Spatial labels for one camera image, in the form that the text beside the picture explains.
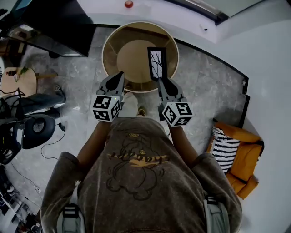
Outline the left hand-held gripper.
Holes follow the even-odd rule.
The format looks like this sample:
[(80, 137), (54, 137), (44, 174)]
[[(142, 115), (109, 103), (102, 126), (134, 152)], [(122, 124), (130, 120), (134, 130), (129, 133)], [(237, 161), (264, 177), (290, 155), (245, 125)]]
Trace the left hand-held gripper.
[(113, 122), (123, 107), (123, 90), (125, 83), (124, 72), (106, 77), (93, 95), (91, 109), (96, 120)]

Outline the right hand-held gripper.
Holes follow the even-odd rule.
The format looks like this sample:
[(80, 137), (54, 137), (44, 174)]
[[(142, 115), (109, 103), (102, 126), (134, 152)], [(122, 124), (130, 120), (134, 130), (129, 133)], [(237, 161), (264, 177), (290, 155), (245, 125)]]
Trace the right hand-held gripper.
[(172, 79), (160, 77), (158, 91), (162, 102), (158, 107), (161, 121), (166, 121), (171, 127), (185, 126), (193, 117), (189, 102), (181, 102), (184, 98), (181, 87)]

